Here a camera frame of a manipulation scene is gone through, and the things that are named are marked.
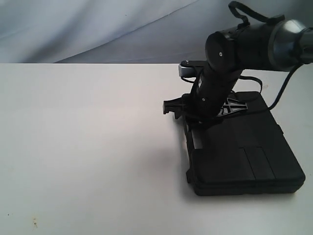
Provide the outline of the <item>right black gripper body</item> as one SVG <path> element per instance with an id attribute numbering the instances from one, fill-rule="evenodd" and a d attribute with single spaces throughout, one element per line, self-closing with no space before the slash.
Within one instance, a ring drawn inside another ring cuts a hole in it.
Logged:
<path id="1" fill-rule="evenodd" d="M 210 122 L 215 119 L 241 73 L 242 70 L 218 71 L 209 64 L 204 64 L 195 77 L 191 92 L 182 96 L 185 104 L 183 115 L 194 122 Z"/>

